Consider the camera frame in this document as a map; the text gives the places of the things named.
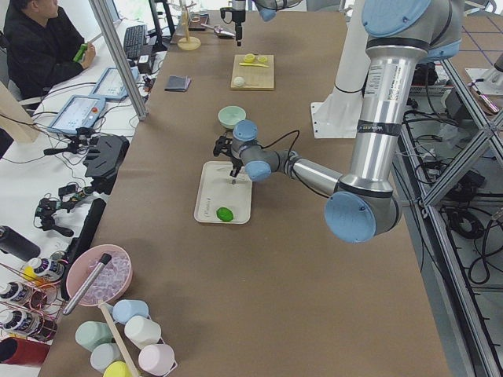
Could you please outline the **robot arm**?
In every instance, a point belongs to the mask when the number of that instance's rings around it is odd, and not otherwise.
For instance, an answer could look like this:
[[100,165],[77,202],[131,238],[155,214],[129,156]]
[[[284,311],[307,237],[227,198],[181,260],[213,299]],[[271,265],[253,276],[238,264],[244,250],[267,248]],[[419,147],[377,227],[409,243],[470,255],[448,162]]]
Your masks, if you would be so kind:
[[228,156],[236,177],[245,170],[252,181],[281,171],[327,195],[325,221],[333,234],[361,243],[394,228],[401,207],[388,178],[402,129],[409,90],[419,63],[453,57],[461,44],[462,1],[367,1],[355,8],[369,70],[357,90],[362,109],[348,173],[341,174],[299,156],[273,151],[258,140],[257,126],[240,121],[231,138],[221,136],[215,156]]
[[[232,0],[229,5],[219,9],[220,17],[225,24],[234,24],[234,34],[237,46],[241,46],[243,39],[243,23],[246,21],[247,5],[249,1]],[[296,7],[300,1],[294,0],[253,0],[261,18],[268,22],[277,12]]]

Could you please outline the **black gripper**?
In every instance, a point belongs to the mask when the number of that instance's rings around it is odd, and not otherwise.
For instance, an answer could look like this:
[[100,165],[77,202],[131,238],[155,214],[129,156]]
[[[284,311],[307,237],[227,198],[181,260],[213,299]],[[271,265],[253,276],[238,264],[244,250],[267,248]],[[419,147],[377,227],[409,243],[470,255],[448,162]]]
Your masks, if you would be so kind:
[[237,46],[241,46],[242,42],[242,24],[246,17],[246,1],[231,0],[230,5],[222,7],[220,17],[225,24],[235,23],[235,40]]
[[232,142],[233,140],[226,135],[221,135],[215,141],[215,146],[213,148],[213,156],[218,157],[224,155],[230,158],[233,168],[230,170],[229,175],[234,176],[234,171],[236,170],[236,176],[240,173],[242,167],[242,161],[234,156],[232,152]]

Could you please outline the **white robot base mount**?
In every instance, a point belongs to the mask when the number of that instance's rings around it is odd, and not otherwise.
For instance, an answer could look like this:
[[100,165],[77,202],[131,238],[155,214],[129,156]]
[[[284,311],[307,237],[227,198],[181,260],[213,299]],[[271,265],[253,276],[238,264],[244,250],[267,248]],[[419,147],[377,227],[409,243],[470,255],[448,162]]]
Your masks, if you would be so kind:
[[316,138],[353,138],[362,110],[362,88],[370,59],[365,52],[368,35],[362,24],[365,1],[356,1],[347,27],[333,91],[322,102],[311,104]]

